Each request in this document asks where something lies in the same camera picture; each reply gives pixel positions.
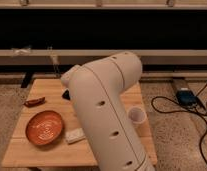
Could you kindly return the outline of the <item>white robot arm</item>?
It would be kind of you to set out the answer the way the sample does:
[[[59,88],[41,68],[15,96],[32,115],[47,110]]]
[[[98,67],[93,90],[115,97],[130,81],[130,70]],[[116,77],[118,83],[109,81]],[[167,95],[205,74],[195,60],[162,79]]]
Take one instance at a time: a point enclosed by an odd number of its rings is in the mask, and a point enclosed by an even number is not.
[[[61,81],[101,171],[155,171],[120,100],[142,74],[131,52],[76,65]]]

